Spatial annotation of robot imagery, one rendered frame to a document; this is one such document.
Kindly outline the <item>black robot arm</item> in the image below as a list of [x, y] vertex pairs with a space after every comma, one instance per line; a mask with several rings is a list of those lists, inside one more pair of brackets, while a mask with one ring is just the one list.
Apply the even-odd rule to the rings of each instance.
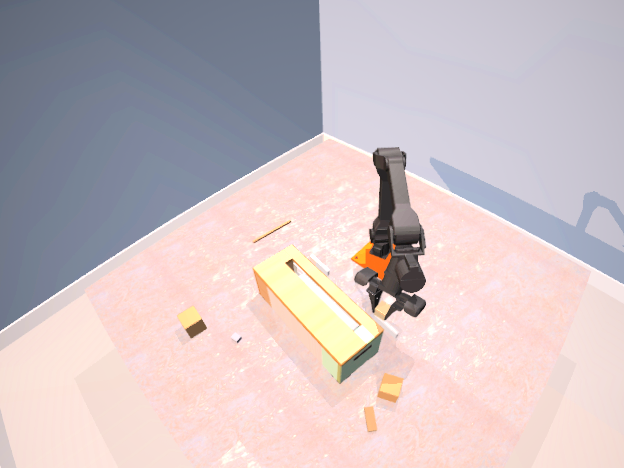
[[[426, 237], [418, 215], [412, 210], [405, 176], [407, 153], [399, 147], [379, 147], [373, 163], [380, 176], [378, 215], [369, 228], [370, 255], [386, 260], [407, 293], [421, 290], [426, 278], [418, 261], [425, 255]], [[418, 244], [419, 247], [413, 247]], [[395, 249], [394, 249], [395, 245]]]

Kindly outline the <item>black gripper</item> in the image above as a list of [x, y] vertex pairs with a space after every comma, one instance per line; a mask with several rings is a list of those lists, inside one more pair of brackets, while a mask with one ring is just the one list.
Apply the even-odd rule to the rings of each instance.
[[410, 296], [402, 292], [403, 290], [400, 287], [396, 272], [393, 271], [389, 264], [384, 270], [384, 277], [382, 280], [377, 278], [378, 274], [378, 272], [366, 267], [359, 271], [354, 279], [355, 283], [359, 283], [361, 286], [365, 286], [369, 282], [366, 292], [369, 294], [373, 313], [375, 313], [375, 309], [380, 303], [382, 293], [385, 292], [389, 296], [396, 298], [396, 301], [390, 306], [384, 320], [389, 318], [396, 311], [401, 312], [403, 310], [411, 317], [417, 318], [424, 310], [426, 300], [417, 296], [415, 293]]

